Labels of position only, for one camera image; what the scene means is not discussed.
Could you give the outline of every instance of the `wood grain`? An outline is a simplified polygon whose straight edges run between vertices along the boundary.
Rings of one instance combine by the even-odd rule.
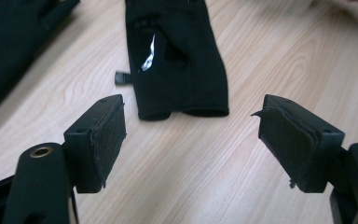
[[[358,19],[308,3],[208,0],[230,115],[144,122],[132,87],[114,84],[116,70],[129,70],[124,1],[82,1],[0,104],[0,179],[14,174],[25,149],[62,143],[95,101],[122,94],[128,135],[106,189],[76,195],[81,223],[332,223],[332,187],[290,189],[251,117],[276,94],[345,132],[344,147],[358,142]]]

